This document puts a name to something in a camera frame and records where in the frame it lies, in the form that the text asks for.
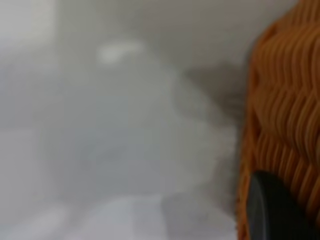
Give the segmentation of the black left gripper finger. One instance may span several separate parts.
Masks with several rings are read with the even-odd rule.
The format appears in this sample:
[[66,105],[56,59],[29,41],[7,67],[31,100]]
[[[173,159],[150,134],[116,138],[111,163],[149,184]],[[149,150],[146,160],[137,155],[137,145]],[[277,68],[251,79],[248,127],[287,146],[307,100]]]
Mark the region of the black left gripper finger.
[[318,240],[311,224],[288,188],[274,174],[255,171],[247,196],[248,235],[252,240]]

